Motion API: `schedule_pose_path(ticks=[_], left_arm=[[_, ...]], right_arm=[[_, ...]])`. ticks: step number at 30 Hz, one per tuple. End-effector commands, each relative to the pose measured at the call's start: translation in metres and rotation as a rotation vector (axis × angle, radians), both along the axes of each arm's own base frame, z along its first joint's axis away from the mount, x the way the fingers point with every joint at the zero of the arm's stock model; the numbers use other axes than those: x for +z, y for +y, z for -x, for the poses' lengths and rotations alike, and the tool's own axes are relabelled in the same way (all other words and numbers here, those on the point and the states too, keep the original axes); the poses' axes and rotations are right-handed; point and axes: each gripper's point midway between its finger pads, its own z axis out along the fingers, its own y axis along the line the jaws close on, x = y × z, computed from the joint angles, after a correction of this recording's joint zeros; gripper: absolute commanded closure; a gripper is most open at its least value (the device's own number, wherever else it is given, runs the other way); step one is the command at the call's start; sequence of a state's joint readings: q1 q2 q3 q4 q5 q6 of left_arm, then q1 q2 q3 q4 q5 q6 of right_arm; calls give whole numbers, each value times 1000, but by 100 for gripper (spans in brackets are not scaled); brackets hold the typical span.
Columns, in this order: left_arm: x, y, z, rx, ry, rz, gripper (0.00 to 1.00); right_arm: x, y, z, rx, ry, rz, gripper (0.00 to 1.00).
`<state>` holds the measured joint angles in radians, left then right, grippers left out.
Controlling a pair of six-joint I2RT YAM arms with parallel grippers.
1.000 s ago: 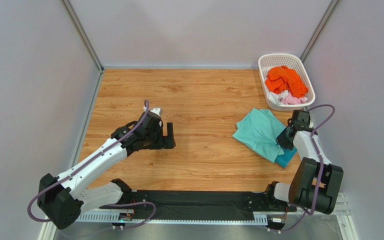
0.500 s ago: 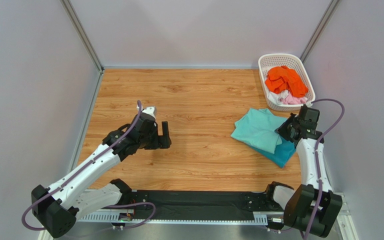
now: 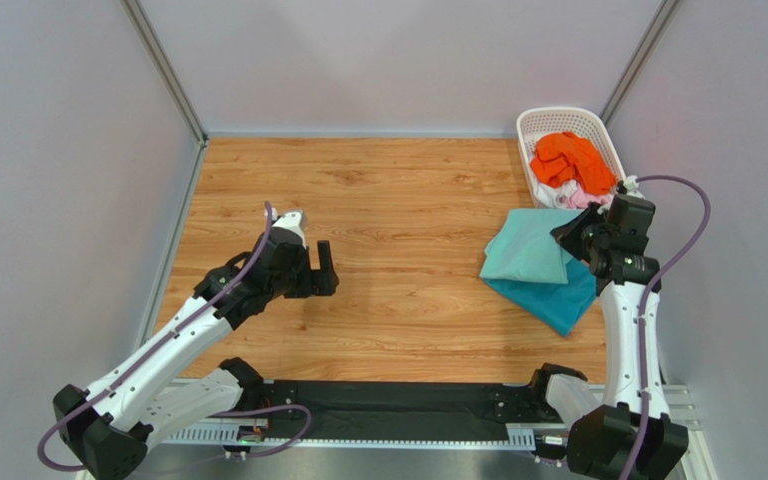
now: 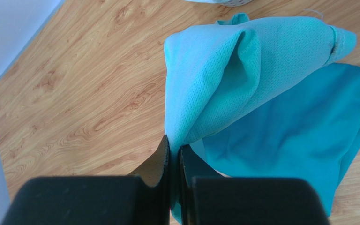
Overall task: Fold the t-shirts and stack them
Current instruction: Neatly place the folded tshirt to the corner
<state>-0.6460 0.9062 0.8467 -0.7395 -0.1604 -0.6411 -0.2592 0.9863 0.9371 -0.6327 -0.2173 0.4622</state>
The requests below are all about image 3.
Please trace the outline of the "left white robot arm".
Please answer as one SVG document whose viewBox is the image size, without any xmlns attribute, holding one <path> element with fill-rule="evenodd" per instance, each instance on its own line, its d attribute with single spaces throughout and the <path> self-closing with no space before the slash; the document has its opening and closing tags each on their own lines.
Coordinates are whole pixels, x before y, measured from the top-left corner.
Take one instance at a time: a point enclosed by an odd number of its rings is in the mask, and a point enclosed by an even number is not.
<svg viewBox="0 0 768 480">
<path fill-rule="evenodd" d="M 168 386 L 188 365 L 273 300 L 332 296 L 339 285 L 331 246 L 317 243 L 318 267 L 298 227 L 275 223 L 252 252 L 211 269 L 175 316 L 130 358 L 84 389 L 53 398 L 56 432 L 96 479 L 125 479 L 169 436 L 216 414 L 263 406 L 263 377 L 224 360 L 194 383 Z"/>
</svg>

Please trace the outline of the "teal green t shirt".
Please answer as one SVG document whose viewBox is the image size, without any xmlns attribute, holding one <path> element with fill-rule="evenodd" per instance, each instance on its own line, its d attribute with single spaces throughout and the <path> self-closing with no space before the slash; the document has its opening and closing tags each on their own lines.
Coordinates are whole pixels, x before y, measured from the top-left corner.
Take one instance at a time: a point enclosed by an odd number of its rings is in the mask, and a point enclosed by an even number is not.
<svg viewBox="0 0 768 480">
<path fill-rule="evenodd" d="M 555 240 L 551 231 L 574 220 L 576 209 L 516 208 L 484 248 L 483 280 L 567 285 L 574 275 L 590 275 Z"/>
</svg>

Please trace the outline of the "blue t shirt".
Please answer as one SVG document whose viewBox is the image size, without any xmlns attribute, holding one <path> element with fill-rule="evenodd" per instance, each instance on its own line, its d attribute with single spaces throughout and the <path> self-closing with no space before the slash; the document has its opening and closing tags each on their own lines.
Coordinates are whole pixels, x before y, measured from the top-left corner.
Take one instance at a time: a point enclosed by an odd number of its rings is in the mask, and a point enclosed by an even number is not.
<svg viewBox="0 0 768 480">
<path fill-rule="evenodd" d="M 566 337 L 595 303 L 597 294 L 596 279 L 584 264 L 570 260 L 565 265 L 565 272 L 566 284 L 507 279 L 483 279 L 483 282 Z"/>
</svg>

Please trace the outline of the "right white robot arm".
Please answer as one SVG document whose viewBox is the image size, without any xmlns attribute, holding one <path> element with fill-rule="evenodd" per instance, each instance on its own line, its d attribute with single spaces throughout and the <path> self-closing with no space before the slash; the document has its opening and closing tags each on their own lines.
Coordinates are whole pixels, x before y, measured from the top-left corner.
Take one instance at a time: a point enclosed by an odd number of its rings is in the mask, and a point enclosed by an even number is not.
<svg viewBox="0 0 768 480">
<path fill-rule="evenodd" d="M 687 428 L 671 418 L 659 374 L 656 318 L 664 273 L 645 254 L 654 215 L 650 201 L 619 194 L 551 232 L 595 278 L 607 381 L 596 398 L 583 374 L 546 364 L 532 387 L 568 429 L 569 470 L 592 479 L 666 479 L 689 445 Z"/>
</svg>

